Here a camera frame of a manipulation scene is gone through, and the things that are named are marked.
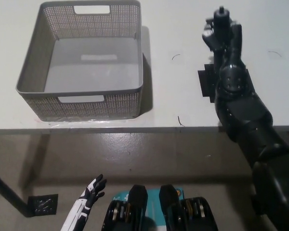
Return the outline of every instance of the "gray plastic basket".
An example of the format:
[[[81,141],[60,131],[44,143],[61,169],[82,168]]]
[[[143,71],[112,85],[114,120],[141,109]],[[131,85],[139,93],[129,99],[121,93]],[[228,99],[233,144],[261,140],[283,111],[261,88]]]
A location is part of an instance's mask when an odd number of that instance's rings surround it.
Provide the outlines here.
[[[16,86],[41,120],[137,117],[142,86],[139,2],[41,5]]]

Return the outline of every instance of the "basket bottom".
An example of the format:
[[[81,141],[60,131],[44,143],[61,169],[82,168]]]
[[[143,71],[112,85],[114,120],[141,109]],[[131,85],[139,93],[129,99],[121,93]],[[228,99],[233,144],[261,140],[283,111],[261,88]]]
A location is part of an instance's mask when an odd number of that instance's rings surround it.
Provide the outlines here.
[[[133,38],[66,38],[56,41],[45,92],[137,89],[141,55]]]

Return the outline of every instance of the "white robotic hand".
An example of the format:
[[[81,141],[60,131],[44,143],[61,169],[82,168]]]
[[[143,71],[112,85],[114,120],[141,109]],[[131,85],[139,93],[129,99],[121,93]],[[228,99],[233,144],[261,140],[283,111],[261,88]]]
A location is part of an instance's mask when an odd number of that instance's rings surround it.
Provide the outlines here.
[[[106,182],[107,180],[103,180],[103,175],[101,174],[87,186],[74,203],[61,231],[82,231],[84,229],[93,204],[105,194],[100,191],[105,188]]]

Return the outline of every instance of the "black robotic arm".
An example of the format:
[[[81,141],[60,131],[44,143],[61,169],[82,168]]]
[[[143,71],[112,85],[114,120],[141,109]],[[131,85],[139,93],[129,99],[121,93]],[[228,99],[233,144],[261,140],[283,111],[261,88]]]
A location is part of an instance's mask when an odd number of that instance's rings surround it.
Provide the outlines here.
[[[202,37],[214,52],[216,113],[252,168],[257,211],[278,230],[289,230],[289,147],[273,129],[271,113],[248,81],[241,61],[242,26],[220,7],[207,20]]]

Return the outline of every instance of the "white table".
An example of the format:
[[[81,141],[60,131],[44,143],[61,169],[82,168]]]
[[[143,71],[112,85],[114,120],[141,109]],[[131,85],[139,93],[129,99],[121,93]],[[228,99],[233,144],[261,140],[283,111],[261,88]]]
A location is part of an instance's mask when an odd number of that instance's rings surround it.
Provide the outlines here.
[[[142,0],[152,110],[130,120],[73,123],[40,121],[15,90],[43,2],[0,0],[0,134],[217,130],[214,104],[202,97],[197,70],[213,55],[201,34],[220,4],[243,25],[242,59],[274,126],[289,130],[289,0]]]

